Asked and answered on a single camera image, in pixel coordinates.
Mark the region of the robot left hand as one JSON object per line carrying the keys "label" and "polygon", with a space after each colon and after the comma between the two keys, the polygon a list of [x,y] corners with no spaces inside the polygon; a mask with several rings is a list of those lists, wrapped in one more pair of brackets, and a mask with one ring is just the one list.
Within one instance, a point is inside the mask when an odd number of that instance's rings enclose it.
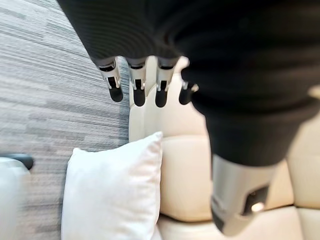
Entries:
{"label": "robot left hand", "polygon": [[265,204],[276,166],[320,110],[317,0],[61,0],[59,5],[110,97],[123,99],[116,57],[145,103],[146,59],[157,57],[155,104],[167,103],[180,57],[179,102],[205,117],[211,149],[213,222],[228,237]]}

